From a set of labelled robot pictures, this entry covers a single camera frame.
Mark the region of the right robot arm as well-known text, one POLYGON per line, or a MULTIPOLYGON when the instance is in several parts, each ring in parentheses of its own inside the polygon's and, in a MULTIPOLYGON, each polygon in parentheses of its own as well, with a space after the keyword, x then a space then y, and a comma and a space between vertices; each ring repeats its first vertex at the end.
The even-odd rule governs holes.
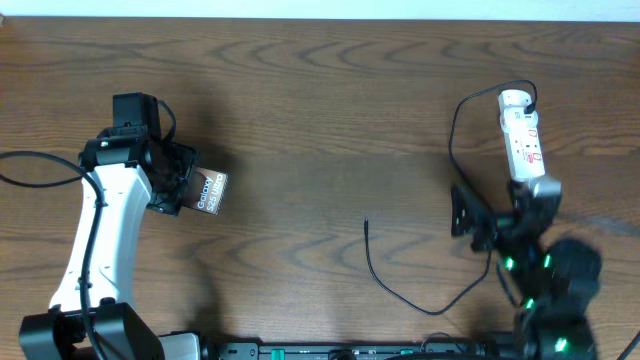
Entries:
POLYGON ((600 290, 600 253, 564 238, 541 242, 562 199, 559 181, 542 176, 508 185, 513 210, 496 213, 462 185, 451 188, 454 237, 470 234, 475 252, 495 251, 521 300, 514 319, 514 347, 524 359, 596 359, 586 317, 600 290))

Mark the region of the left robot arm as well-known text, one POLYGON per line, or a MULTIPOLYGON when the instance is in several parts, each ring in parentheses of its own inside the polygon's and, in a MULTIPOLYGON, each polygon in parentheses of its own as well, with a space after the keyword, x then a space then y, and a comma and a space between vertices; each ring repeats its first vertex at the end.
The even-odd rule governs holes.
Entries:
POLYGON ((166 104, 144 93, 113 98, 113 124, 71 170, 83 205, 72 253, 47 312, 23 319, 28 359, 203 359, 195 332, 158 336, 135 311, 133 277, 146 210, 179 213, 196 151, 161 130, 166 104))

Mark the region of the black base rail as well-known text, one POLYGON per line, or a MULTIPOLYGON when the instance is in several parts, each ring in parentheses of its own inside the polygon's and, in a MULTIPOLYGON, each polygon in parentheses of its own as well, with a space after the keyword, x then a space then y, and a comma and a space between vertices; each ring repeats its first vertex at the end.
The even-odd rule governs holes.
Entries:
POLYGON ((251 343, 216 346, 223 360, 522 359, 510 345, 432 338, 417 343, 251 343))

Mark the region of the white USB charger plug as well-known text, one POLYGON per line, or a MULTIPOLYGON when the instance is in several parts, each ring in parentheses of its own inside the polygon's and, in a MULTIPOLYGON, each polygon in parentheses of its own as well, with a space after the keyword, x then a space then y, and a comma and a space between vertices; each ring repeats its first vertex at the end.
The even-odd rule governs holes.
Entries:
POLYGON ((503 126, 536 126, 539 120, 536 110, 532 110, 532 97, 523 90, 508 89, 498 96, 500 119, 503 126))

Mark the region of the white power strip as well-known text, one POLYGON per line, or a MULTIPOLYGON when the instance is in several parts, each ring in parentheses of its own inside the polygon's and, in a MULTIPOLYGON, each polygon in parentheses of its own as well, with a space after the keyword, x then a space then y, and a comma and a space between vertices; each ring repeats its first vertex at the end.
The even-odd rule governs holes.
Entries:
POLYGON ((524 107, 506 107, 500 116, 511 179, 526 182, 545 174, 540 145, 538 114, 524 112, 524 107))

